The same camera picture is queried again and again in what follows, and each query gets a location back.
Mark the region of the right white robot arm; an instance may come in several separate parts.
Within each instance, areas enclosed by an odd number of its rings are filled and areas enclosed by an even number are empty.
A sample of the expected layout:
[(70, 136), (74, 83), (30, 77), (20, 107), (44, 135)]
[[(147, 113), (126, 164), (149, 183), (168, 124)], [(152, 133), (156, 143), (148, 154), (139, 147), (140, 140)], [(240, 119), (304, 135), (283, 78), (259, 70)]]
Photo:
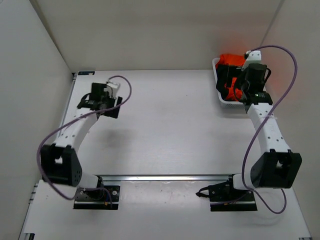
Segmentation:
[(256, 131), (261, 156), (248, 172), (243, 169), (225, 186), (224, 193), (230, 200), (238, 199), (243, 190), (289, 189), (302, 164), (301, 155), (286, 143), (273, 114), (273, 101), (264, 91), (268, 72), (265, 64), (250, 63), (241, 79), (242, 102)]

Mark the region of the orange t shirt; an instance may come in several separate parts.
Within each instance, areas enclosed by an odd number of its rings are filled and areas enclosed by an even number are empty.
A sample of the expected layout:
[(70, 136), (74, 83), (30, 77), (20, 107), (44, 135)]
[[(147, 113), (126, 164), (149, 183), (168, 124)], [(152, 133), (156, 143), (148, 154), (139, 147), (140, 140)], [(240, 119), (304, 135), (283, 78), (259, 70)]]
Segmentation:
[(242, 91), (235, 87), (235, 83), (244, 63), (243, 55), (225, 53), (219, 56), (219, 61), (215, 64), (216, 89), (224, 101), (237, 102), (242, 97)]

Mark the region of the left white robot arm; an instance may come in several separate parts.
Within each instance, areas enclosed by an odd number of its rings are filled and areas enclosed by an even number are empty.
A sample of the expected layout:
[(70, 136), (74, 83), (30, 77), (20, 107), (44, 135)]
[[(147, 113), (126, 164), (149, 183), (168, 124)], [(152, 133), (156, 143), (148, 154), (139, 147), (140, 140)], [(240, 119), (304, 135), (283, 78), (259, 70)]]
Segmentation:
[(119, 108), (104, 113), (98, 110), (113, 108), (120, 104), (122, 97), (117, 97), (120, 84), (107, 81), (93, 83), (91, 92), (85, 94), (76, 107), (74, 119), (77, 122), (67, 126), (61, 135), (51, 144), (44, 145), (40, 150), (41, 167), (54, 184), (67, 185), (87, 189), (87, 194), (93, 200), (100, 200), (105, 194), (98, 176), (83, 172), (78, 159), (78, 150), (101, 115), (116, 119)]

